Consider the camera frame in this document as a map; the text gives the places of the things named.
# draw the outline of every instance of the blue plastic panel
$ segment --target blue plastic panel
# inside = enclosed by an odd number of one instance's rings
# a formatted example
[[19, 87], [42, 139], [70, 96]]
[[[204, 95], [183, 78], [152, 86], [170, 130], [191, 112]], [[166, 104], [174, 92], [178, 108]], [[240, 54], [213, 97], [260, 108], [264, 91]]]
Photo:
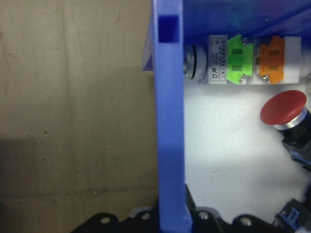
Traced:
[[310, 0], [153, 0], [143, 55], [155, 71], [160, 227], [190, 232], [185, 205], [183, 43], [210, 34], [311, 36]]
[[185, 203], [182, 19], [181, 0], [153, 1], [160, 227], [170, 233], [191, 232], [192, 226]]

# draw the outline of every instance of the green contact block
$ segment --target green contact block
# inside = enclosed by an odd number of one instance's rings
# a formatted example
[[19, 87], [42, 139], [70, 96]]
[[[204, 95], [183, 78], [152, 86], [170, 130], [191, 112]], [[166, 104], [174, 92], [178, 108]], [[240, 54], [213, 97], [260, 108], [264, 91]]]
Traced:
[[228, 40], [227, 80], [241, 84], [243, 75], [253, 74], [253, 44], [244, 45], [242, 35]]

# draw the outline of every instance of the brown cardboard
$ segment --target brown cardboard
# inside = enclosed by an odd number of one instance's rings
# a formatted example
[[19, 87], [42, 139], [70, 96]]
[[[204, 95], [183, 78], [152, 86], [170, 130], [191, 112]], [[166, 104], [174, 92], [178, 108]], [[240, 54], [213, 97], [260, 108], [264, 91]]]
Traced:
[[145, 0], [0, 0], [0, 232], [70, 232], [157, 197]]

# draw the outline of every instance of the screw hole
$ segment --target screw hole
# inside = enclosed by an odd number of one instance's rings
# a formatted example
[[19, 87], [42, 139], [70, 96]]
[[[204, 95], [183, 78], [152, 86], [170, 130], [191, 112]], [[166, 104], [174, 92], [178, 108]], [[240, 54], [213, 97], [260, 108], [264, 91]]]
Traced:
[[150, 218], [151, 218], [150, 213], [144, 213], [144, 214], [141, 216], [141, 219], [142, 219], [142, 220], [149, 220]]
[[246, 227], [252, 226], [252, 220], [250, 220], [250, 219], [247, 218], [247, 217], [242, 217], [242, 218], [240, 219], [240, 222], [241, 222], [242, 225], [244, 225], [244, 226], [246, 226]]
[[200, 217], [200, 219], [202, 219], [202, 220], [208, 220], [208, 213], [206, 213], [206, 212], [204, 212], [204, 211], [201, 211], [201, 212], [199, 212], [199, 217]]
[[101, 224], [107, 224], [107, 223], [109, 223], [110, 222], [110, 218], [109, 217], [103, 217], [102, 219], [101, 219]]

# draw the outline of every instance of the square hole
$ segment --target square hole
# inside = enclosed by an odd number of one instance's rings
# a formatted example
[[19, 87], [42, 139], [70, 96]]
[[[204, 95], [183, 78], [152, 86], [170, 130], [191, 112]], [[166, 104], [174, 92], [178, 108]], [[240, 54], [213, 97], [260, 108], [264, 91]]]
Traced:
[[178, 43], [179, 42], [178, 16], [159, 16], [158, 31], [160, 43]]

